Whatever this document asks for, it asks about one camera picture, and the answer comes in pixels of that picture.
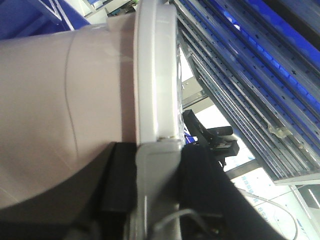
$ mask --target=blue metal rack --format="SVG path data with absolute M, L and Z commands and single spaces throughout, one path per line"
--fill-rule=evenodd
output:
M 64 0 L 0 0 L 0 40 L 80 29 L 89 22 Z
M 173 2 L 195 77 L 271 178 L 320 172 L 316 47 L 262 0 Z

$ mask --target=white cable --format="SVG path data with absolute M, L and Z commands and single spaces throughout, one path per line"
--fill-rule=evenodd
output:
M 246 190 L 243 190 L 243 189 L 241 189 L 241 188 L 238 188 L 238 190 L 240 191 L 240 193 L 242 193 L 243 195 L 245 195 L 245 196 L 247 196 L 247 197 L 250 197 L 250 198 L 253 198 L 253 199 L 259 199 L 259 200 L 261 200 L 261 201 L 264 201 L 264 202 L 266 202 L 266 203 L 272 204 L 272 205 L 274 205 L 274 206 L 276 206 L 276 207 L 278 207 L 278 208 L 281 208 L 282 210 L 286 211 L 286 212 L 290 215 L 290 217 L 293 219 L 294 226 L 295 226 L 295 235 L 294 235 L 294 238 L 293 238 L 292 240 L 297 240 L 297 238 L 298 238 L 298 231 L 299 231 L 298 221 L 297 221 L 297 219 L 295 218 L 295 216 L 294 216 L 291 212 L 289 212 L 284 206 L 282 206 L 281 204 L 276 203 L 276 202 L 274 202 L 274 201 L 271 201 L 271 200 L 269 200 L 269 199 L 263 198 L 263 197 L 261 197 L 261 196 L 254 195 L 254 194 L 252 194 L 252 193 L 250 193 L 250 192 L 247 192 Z
M 206 232 L 209 236 L 212 236 L 212 232 L 210 231 L 210 228 L 208 227 L 206 222 L 202 219 L 202 217 L 196 211 L 188 208 L 188 209 L 183 209 L 183 210 L 179 210 L 174 213 L 171 213 L 168 216 L 165 216 L 164 218 L 162 218 L 156 224 L 154 224 L 152 228 L 152 233 L 150 234 L 151 236 L 149 236 L 149 239 L 152 239 L 153 235 L 159 232 L 161 229 L 163 229 L 168 223 L 182 216 L 189 216 L 199 225 L 199 227 L 202 228 L 204 232 Z M 222 218 L 222 215 L 217 214 L 213 217 Z

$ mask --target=black fabric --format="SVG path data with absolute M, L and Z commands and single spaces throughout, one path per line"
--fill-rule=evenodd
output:
M 137 145 L 117 143 L 110 159 L 101 202 L 101 211 L 128 213 L 137 199 Z
M 200 214 L 222 213 L 236 240 L 285 240 L 263 220 L 235 188 L 210 149 L 188 144 L 181 153 L 183 207 Z

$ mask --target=metal shelf rail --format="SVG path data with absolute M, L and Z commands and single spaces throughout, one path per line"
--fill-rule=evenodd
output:
M 319 173 L 320 52 L 294 29 L 274 27 L 281 18 L 267 5 L 262 15 L 262 0 L 173 3 L 195 77 L 270 177 Z

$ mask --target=black plastic part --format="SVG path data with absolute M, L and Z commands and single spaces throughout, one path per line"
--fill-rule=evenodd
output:
M 231 156 L 236 156 L 240 150 L 237 141 L 229 142 L 229 147 L 215 147 L 213 150 L 213 154 L 219 158 L 227 158 Z
M 220 126 L 207 129 L 209 133 L 217 136 L 230 136 L 234 134 L 234 130 L 231 126 Z
M 217 139 L 217 134 L 214 131 L 209 132 L 198 120 L 192 110 L 185 110 L 182 116 L 189 133 L 191 136 L 196 136 L 198 138 L 200 145 L 208 146 L 209 144 L 216 144 L 214 141 Z
M 103 189 L 101 211 L 128 213 L 137 200 L 137 145 L 117 143 Z
M 182 149 L 180 207 L 192 208 L 202 216 L 222 214 L 219 230 L 224 240 L 285 240 L 255 211 L 212 158 L 208 147 L 187 144 Z M 195 228 L 183 218 L 180 225 L 182 239 L 191 239 Z

